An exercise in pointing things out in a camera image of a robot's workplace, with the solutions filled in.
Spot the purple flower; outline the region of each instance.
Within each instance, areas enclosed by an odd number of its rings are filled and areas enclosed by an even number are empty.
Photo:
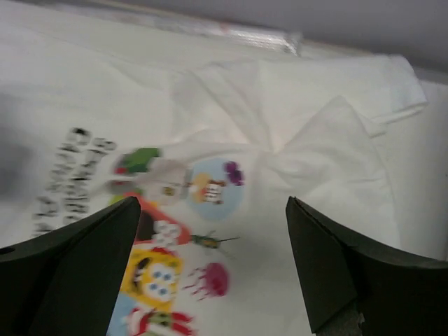
[[[236,186],[242,186],[244,185],[244,175],[238,168],[238,164],[235,161],[229,161],[224,164],[224,170],[229,181]]]

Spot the pink jellyfish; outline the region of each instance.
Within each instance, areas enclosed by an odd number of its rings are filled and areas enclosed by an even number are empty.
[[[204,291],[205,294],[198,301],[205,298],[212,298],[216,296],[224,296],[229,289],[229,274],[221,264],[212,262],[205,268],[194,269],[188,277],[192,277],[199,273],[198,278],[193,285],[185,286],[183,289],[198,287],[191,295],[198,294]]]

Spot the gray background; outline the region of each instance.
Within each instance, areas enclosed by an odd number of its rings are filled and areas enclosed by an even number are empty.
[[[448,72],[448,0],[124,2],[288,31],[300,30],[308,39],[379,53],[400,53],[413,65]]]

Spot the green insect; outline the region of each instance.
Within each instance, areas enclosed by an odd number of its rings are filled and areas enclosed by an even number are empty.
[[[221,244],[223,242],[227,242],[229,240],[235,240],[235,239],[239,239],[239,237],[235,237],[235,238],[227,238],[227,239],[215,239],[212,238],[211,235],[215,232],[215,230],[210,231],[209,234],[205,235],[205,236],[199,236],[196,234],[192,234],[191,235],[191,242],[199,245],[203,248],[206,249],[206,251],[208,251],[207,249],[212,249],[212,250],[218,250],[220,251],[222,254],[224,254],[225,256],[231,257],[231,255],[228,255],[227,252],[223,251],[222,249],[220,249]]]

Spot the folded white fabric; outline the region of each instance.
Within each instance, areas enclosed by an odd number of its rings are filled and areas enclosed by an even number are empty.
[[[35,200],[2,223],[0,244],[134,195],[141,231],[109,336],[310,335],[286,200],[400,246],[366,127],[374,134],[424,103],[403,62],[230,62],[180,73],[0,23],[1,92],[29,150],[45,153],[27,166],[41,184],[28,190]]]

